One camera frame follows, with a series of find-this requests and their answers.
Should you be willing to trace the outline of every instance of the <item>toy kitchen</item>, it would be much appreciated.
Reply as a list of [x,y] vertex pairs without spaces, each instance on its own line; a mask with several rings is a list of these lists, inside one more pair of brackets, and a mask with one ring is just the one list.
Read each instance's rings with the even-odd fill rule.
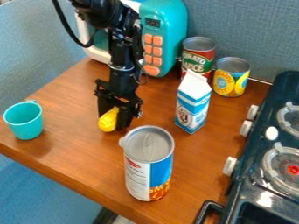
[[263,103],[252,105],[240,134],[241,156],[229,157],[226,205],[205,201],[194,223],[209,211],[219,223],[299,223],[299,72],[279,74]]

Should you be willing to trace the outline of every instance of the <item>yellow object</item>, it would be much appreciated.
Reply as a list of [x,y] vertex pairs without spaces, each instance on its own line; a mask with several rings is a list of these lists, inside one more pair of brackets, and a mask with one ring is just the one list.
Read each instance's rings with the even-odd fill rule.
[[105,132],[110,132],[116,128],[116,120],[119,108],[113,107],[98,120],[99,129]]
[[247,78],[249,76],[249,72],[244,73],[236,82],[236,85],[234,86],[234,92],[236,92],[236,96],[242,95],[245,91],[246,84],[247,84]]
[[212,83],[212,88],[219,95],[228,95],[233,91],[234,79],[231,74],[216,70]]

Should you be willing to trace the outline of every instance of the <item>milk carton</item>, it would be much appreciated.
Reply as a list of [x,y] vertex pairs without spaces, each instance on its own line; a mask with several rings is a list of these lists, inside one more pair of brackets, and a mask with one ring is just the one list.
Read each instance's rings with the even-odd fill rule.
[[203,127],[210,97],[207,79],[188,70],[177,91],[175,124],[190,134]]

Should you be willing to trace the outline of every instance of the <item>yellow toy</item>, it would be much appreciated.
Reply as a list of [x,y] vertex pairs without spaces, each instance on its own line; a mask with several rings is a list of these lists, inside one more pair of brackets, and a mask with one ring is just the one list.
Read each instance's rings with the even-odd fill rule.
[[98,120],[98,127],[104,132],[110,132],[116,128],[116,120],[119,108],[113,107],[104,115],[102,115]]

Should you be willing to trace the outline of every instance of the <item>tin can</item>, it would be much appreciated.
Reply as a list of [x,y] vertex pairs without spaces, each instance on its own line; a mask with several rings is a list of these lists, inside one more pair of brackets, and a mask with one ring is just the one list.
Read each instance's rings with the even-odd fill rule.
[[243,59],[226,57],[216,63],[212,88],[223,96],[237,97],[244,94],[250,73],[249,64]]
[[211,79],[212,64],[215,57],[215,43],[204,37],[187,38],[183,42],[182,72],[184,78],[187,69]]
[[159,200],[170,190],[174,140],[165,129],[141,126],[122,137],[125,181],[138,200]]

